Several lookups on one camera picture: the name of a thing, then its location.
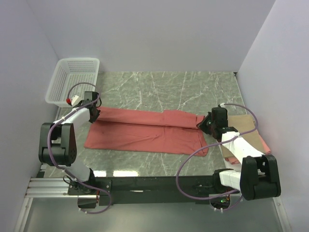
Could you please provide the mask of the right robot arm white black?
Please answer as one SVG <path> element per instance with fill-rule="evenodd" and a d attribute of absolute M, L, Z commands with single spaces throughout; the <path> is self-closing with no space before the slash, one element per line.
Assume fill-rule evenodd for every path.
<path fill-rule="evenodd" d="M 255 126 L 247 132 L 239 132 L 228 125 L 228 111 L 223 103 L 213 107 L 198 124 L 201 131 L 211 135 L 218 145 L 229 150 L 241 164 L 239 172 L 232 169 L 219 171 L 218 177 L 212 180 L 212 188 L 218 193 L 228 187 L 237 189 L 248 201 L 279 197 L 281 183 L 276 158 L 260 152 L 243 138 L 243 135 L 257 129 L 257 118 L 253 112 L 251 114 Z"/>

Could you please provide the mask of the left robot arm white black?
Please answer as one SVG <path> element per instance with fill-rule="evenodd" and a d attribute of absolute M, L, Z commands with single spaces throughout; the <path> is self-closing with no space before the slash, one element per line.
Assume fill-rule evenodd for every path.
<path fill-rule="evenodd" d="M 66 173 L 85 194 L 96 190 L 97 183 L 91 168 L 77 160 L 77 142 L 75 131 L 84 123 L 94 123 L 100 110 L 100 94 L 86 91 L 84 98 L 75 95 L 67 97 L 66 103 L 72 110 L 61 119 L 41 126 L 39 142 L 39 160 L 43 164 L 54 166 Z"/>

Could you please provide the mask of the red t-shirt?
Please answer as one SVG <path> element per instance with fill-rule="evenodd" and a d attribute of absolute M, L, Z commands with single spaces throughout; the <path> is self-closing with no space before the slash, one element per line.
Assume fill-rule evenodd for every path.
<path fill-rule="evenodd" d="M 100 107 L 90 126 L 84 147 L 170 153 L 204 157 L 208 153 L 203 132 L 197 127 L 204 119 L 180 110 L 163 112 Z"/>

